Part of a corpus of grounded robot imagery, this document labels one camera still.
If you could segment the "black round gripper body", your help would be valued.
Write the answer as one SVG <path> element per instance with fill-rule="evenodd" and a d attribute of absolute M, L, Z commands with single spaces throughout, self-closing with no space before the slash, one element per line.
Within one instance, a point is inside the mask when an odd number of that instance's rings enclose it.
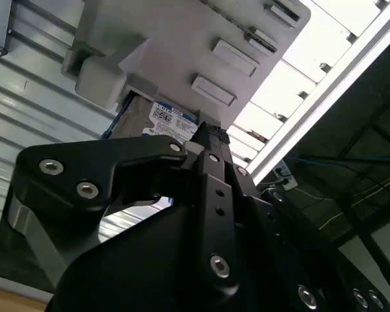
<path fill-rule="evenodd" d="M 232 207 L 170 207 L 77 258 L 48 311 L 280 311 L 281 283 Z"/>

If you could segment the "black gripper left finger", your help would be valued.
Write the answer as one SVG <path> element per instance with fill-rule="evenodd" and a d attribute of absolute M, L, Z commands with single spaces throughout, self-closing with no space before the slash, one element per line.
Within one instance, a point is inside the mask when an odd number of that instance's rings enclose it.
<path fill-rule="evenodd" d="M 21 151 L 6 199 L 8 224 L 21 233 L 52 285 L 99 244 L 101 220 L 124 209 L 173 198 L 196 214 L 200 246 L 224 216 L 233 220 L 229 140 L 203 124 L 186 144 L 140 136 L 32 146 Z"/>

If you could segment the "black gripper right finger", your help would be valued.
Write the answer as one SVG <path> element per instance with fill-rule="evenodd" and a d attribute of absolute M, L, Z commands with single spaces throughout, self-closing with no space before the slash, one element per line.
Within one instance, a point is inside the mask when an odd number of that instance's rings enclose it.
<path fill-rule="evenodd" d="M 214 135 L 257 288 L 269 291 L 274 282 L 281 294 L 272 298 L 285 304 L 284 311 L 390 311 L 380 290 L 278 189 L 258 190 L 251 175 L 233 164 L 226 131 L 215 127 Z"/>

